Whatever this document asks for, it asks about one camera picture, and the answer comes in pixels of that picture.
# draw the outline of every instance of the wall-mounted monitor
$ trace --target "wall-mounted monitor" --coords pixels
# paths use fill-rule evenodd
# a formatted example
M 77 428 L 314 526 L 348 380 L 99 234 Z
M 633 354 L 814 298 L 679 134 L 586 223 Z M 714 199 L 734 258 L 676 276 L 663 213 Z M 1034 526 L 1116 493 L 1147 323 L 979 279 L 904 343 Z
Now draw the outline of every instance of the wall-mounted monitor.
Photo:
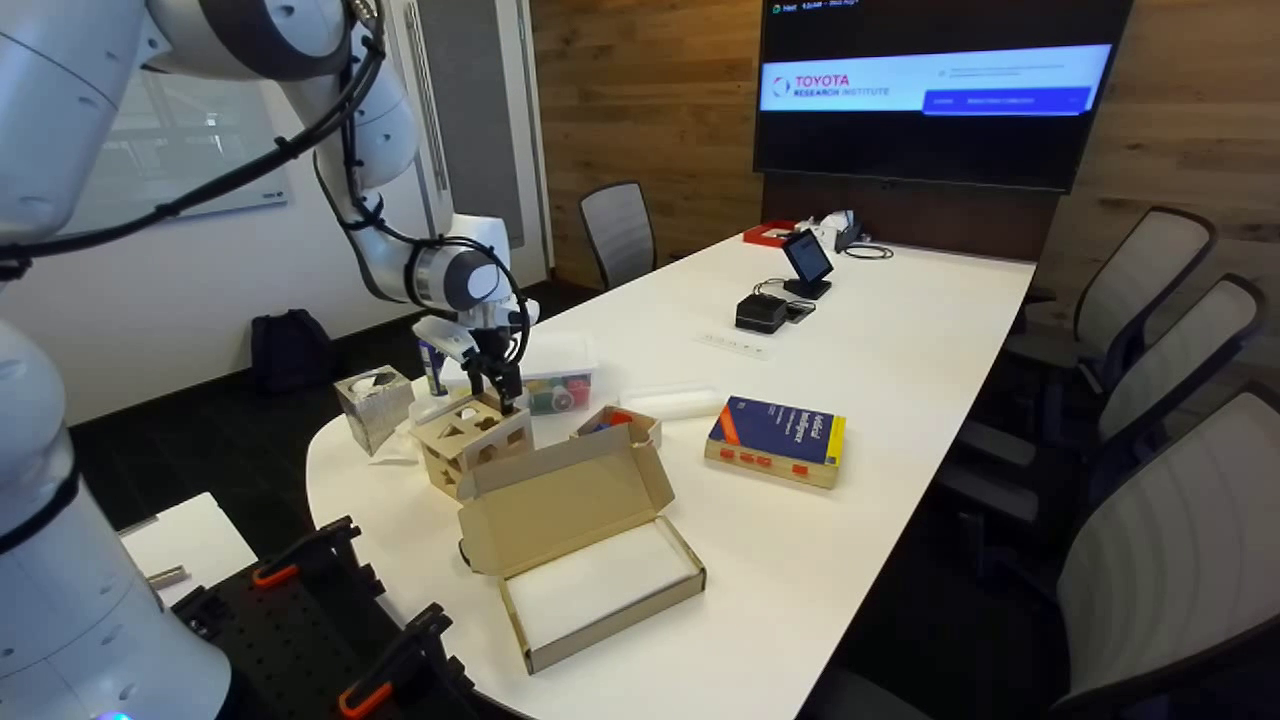
M 1128 0 L 764 0 L 755 167 L 1067 193 Z

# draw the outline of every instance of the white wall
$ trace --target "white wall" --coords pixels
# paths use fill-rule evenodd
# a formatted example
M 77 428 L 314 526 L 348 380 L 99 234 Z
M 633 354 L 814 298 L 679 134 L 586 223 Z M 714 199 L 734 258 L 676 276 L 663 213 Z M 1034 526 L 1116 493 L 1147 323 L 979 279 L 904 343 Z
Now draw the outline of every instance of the white wall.
M 284 97 L 265 97 L 292 131 Z M 284 209 L 160 223 L 0 287 L 0 316 L 60 363 L 74 422 L 250 369 L 252 316 L 309 309 L 328 334 L 348 334 L 410 311 L 365 290 L 314 158 L 297 158 L 289 183 Z M 397 229 L 425 229 L 415 173 L 380 193 Z

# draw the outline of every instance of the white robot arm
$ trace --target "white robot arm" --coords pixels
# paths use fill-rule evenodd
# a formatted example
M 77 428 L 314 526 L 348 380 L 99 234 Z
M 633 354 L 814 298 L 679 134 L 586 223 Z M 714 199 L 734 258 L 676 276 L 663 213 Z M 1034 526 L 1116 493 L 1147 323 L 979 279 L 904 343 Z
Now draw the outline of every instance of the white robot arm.
M 443 334 L 465 327 L 473 343 L 449 348 L 468 358 L 473 384 L 489 375 L 514 399 L 532 311 L 509 276 L 509 248 L 401 234 L 380 220 L 375 197 L 365 197 L 415 154 L 411 113 L 380 53 L 380 0 L 5 0 L 0 279 L 40 256 L 181 216 L 316 147 L 316 181 L 356 248 L 367 290 L 443 316 Z M 309 129 L 152 216 L 57 234 L 141 62 L 276 78 Z M 57 369 L 5 320 L 0 589 L 0 715 L 218 715 L 224 706 L 230 660 L 157 605 L 117 544 L 81 482 Z

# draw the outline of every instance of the conference table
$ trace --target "conference table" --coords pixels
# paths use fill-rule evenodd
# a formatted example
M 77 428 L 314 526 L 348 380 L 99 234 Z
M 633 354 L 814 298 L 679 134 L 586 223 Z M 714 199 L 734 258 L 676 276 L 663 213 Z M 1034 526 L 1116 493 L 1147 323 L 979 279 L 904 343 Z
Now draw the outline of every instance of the conference table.
M 460 505 L 434 488 L 411 437 L 360 451 L 343 414 L 309 449 L 314 519 L 353 517 L 385 611 L 443 605 L 443 643 L 479 692 L 549 720 L 797 715 L 878 572 L 948 454 L 1037 265 L 897 248 L 831 256 L 831 290 L 778 334 L 734 327 L 736 298 L 794 276 L 786 253 L 729 234 L 644 279 L 535 323 L 523 369 L 591 369 L 591 405 L 535 414 L 563 439 L 600 405 L 662 420 L 676 488 L 668 519 L 708 589 L 535 675 L 502 590 L 460 561 Z M 706 437 L 729 397 L 850 414 L 841 482 L 787 488 L 714 466 Z

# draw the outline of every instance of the whiteboard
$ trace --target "whiteboard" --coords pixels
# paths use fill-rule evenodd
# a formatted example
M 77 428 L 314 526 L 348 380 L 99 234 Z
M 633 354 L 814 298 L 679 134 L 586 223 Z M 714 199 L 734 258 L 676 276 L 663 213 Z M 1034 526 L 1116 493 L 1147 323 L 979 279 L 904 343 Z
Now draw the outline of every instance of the whiteboard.
M 138 73 L 106 138 L 74 229 L 120 223 L 270 151 L 276 138 L 262 85 Z M 289 175 L 270 173 L 190 216 L 279 209 Z

